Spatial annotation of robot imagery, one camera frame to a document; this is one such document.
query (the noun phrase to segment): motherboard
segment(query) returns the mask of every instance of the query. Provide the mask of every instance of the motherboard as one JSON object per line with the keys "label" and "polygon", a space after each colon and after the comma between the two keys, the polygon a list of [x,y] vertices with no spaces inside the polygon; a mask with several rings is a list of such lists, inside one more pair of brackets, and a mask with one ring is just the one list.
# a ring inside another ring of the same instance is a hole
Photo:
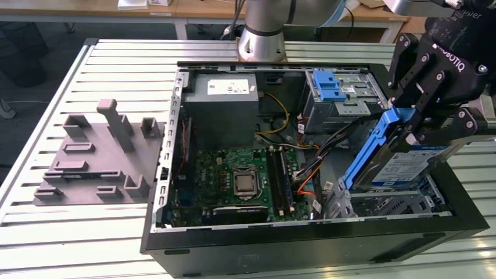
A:
{"label": "motherboard", "polygon": [[292,148],[199,151],[193,185],[172,193],[175,226],[307,220],[289,179],[297,169]]}

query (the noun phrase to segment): white box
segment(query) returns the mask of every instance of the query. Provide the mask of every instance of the white box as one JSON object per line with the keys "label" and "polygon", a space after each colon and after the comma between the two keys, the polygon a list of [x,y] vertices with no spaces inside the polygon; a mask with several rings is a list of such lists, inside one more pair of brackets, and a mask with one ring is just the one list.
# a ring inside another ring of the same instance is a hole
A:
{"label": "white box", "polygon": [[144,10],[148,9],[147,0],[119,0],[117,10]]}
{"label": "white box", "polygon": [[168,6],[173,0],[148,0],[149,5]]}

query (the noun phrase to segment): ram slot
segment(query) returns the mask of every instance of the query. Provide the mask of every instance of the ram slot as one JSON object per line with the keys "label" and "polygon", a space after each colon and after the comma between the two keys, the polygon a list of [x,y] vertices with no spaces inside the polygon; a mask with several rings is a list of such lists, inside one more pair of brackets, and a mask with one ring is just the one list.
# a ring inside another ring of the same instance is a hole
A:
{"label": "ram slot", "polygon": [[284,209],[287,212],[293,212],[295,202],[293,202],[292,184],[291,184],[288,169],[285,168],[288,164],[285,163],[285,156],[281,150],[279,151],[279,157],[280,157],[280,165],[283,168],[281,181],[283,181],[283,191],[284,191]]}
{"label": "ram slot", "polygon": [[276,150],[265,150],[267,167],[269,175],[269,186],[272,193],[273,213],[279,216],[284,215],[284,194],[283,187],[280,184],[280,164],[277,164]]}

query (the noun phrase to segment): power supply label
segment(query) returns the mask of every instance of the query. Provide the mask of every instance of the power supply label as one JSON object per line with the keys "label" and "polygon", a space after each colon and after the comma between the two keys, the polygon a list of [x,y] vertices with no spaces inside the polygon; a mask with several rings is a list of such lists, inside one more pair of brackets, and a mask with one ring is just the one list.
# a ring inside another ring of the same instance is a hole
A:
{"label": "power supply label", "polygon": [[248,80],[209,80],[208,95],[249,94]]}
{"label": "power supply label", "polygon": [[412,181],[428,166],[428,160],[444,152],[447,146],[415,146],[407,153],[395,153],[372,180],[377,186],[401,185]]}

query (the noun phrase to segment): slotted aluminum table surface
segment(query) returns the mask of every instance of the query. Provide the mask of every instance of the slotted aluminum table surface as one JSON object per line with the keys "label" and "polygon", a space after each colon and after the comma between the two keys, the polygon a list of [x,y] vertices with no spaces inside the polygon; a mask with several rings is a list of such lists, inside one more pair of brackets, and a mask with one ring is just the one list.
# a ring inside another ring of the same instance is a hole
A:
{"label": "slotted aluminum table surface", "polygon": [[[393,46],[288,42],[287,53],[291,62],[389,66]],[[91,122],[104,122],[95,112],[97,101],[113,98],[129,121],[167,121],[176,62],[185,60],[235,61],[235,43],[100,40],[83,47],[0,188],[1,278],[169,278],[139,253],[145,204],[36,207],[31,201],[65,135],[67,114],[84,113]],[[449,163],[491,229],[401,263],[229,278],[496,278],[496,142],[464,147]]]}

